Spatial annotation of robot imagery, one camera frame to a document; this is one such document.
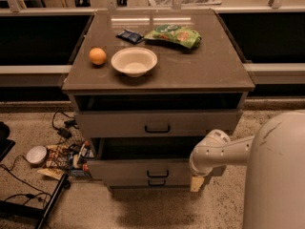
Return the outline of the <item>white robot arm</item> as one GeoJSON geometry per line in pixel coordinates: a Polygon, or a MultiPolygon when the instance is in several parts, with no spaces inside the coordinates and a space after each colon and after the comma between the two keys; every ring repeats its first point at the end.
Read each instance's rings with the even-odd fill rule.
{"type": "Polygon", "coordinates": [[[305,229],[305,111],[270,119],[253,136],[231,141],[213,130],[191,152],[197,177],[245,165],[243,229],[305,229]]]}

